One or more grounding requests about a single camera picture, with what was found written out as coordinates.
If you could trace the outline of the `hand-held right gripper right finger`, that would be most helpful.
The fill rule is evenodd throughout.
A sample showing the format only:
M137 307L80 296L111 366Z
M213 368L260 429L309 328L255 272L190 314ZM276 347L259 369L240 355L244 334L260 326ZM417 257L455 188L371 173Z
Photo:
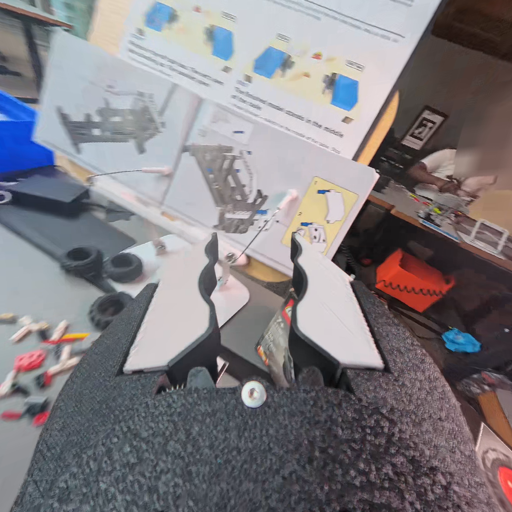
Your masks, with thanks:
M349 275L299 233L291 236L292 307L289 351L297 370L384 370Z

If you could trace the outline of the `grey toy model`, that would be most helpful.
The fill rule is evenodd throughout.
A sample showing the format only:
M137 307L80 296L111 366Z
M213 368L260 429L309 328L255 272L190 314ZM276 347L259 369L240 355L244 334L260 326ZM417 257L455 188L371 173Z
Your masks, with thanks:
M422 222L444 227L445 224L450 224L457 214L467 214L472 201L473 198L468 195L437 193L417 216Z

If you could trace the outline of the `blue plastic object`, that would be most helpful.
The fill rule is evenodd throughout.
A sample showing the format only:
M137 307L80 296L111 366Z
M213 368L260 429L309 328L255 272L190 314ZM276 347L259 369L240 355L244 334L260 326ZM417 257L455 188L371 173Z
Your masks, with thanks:
M445 344L445 348L454 353L474 354L482 349L481 343L474 336L455 328L442 333L441 339Z

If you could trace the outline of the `pile of red white pieces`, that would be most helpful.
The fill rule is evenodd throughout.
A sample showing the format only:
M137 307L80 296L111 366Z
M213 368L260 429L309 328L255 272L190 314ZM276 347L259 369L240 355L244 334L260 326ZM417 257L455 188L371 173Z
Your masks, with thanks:
M27 418L34 427L41 427L50 415L50 399L45 395L36 395L19 378L41 370L33 378L34 389L47 389L56 377L77 366L93 342L93 334L71 332L67 320L51 329L49 323L36 321L28 315L18 317L11 313L1 314L1 324L19 324L19 328L9 338L9 342L14 345L32 335L37 336L40 342L38 348L16 355L10 372L1 381L1 399L12 395L24 398L20 409L1 412L1 422Z

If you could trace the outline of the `background wooden table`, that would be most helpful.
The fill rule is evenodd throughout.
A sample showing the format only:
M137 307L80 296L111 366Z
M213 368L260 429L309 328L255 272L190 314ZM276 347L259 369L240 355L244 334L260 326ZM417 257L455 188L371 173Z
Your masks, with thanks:
M1 13L9 15L21 23L36 90L40 93L44 68L35 38L35 27L72 31L74 26L53 14L49 14L44 9L25 1L1 1Z

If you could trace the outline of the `grey desk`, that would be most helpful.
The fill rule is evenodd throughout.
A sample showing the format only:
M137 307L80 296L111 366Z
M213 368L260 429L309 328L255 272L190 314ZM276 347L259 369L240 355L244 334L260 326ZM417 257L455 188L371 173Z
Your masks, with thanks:
M266 282L253 278L247 272L245 269L234 272L234 276L248 288L250 299L221 328L222 345L230 353L248 362L249 366L267 372L254 346L282 304L290 288L290 280L285 277L280 282ZM96 287L64 273L54 259L1 226L1 314L13 313L19 317L27 315L36 321L46 321L51 327L67 320L72 333L92 334L82 343L88 348L98 338L99 331L91 326L87 312L100 295ZM10 372L16 355L40 346L36 334L20 343L10 342L9 338L16 327L1 325L1 382ZM233 367L238 371L242 364L235 363L232 355L229 355L228 363L219 387L234 387L240 382L235 378ZM58 376L47 391L36 391L34 394L48 396L53 404L67 375ZM41 430L41 427L32 426L26 418L1 421L1 448L21 444L21 451L31 451Z

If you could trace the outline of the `toy building instruction booklet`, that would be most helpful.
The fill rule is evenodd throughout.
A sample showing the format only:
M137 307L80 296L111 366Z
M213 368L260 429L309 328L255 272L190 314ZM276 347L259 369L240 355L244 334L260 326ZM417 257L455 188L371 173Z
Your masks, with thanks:
M240 253L297 190L246 252L286 274L292 233L333 257L378 177L63 31L51 39L38 115L36 141L92 175L171 167L91 186L187 241L216 233L223 255Z

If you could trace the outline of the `blue storage bin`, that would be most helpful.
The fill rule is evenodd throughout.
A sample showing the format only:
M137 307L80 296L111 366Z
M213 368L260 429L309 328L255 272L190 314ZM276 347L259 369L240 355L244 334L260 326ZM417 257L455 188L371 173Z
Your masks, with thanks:
M1 92L1 178L54 165L54 153L33 140L37 112Z

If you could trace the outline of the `wooden edged work table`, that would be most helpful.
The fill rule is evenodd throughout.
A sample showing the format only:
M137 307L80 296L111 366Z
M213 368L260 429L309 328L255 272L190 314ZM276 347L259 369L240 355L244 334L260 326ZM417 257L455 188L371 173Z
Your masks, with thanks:
M443 241L448 241L451 245L470 253L477 259L486 261L502 270L511 271L511 259L486 252L480 246L473 246L466 242L471 229L477 223L476 220L467 215L463 215L461 220L457 220L455 226L446 228L446 232L449 234L447 236L420 222L417 214L425 205L414 200L407 189L394 182L391 182L382 193L372 191L368 196L368 201L384 207L393 217L405 221L425 233L435 235Z

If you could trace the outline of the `black white marker tag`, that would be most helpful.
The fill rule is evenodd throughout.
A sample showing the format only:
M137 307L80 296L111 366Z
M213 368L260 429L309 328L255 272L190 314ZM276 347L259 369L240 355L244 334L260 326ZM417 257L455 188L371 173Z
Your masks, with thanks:
M404 151L422 150L449 118L449 114L425 105L398 144Z

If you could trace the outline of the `black power adapter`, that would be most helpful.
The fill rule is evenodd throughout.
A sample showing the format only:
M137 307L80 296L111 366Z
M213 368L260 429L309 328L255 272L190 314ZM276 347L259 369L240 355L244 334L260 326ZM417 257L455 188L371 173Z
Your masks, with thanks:
M3 190L14 205L63 217L79 215L90 199L87 187L57 177L31 176L5 185Z

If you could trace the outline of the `printed task instruction sheet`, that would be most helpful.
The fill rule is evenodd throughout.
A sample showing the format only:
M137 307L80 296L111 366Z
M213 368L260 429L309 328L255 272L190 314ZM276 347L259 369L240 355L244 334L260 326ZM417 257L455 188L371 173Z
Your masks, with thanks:
M119 56L354 158L443 1L133 1Z

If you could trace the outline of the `orange plastic container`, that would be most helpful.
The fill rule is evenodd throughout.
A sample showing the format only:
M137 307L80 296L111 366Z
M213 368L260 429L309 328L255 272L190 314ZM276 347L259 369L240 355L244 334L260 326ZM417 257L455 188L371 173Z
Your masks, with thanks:
M444 276L424 261L397 249L377 268L377 290L397 299L418 313L424 313L455 286L453 276Z

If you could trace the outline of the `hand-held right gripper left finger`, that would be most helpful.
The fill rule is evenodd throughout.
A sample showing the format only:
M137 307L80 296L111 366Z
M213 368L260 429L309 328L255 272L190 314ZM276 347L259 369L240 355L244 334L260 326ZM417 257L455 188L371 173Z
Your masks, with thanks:
M162 262L160 280L123 367L125 374L188 374L195 367L218 374L221 336L211 298L218 257L218 237L213 233Z

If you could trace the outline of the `white frame stand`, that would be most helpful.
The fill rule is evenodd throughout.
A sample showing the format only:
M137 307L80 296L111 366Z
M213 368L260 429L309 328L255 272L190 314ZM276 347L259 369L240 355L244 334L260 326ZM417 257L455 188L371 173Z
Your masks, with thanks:
M456 232L464 243L500 259L511 260L511 233L486 220L464 219Z

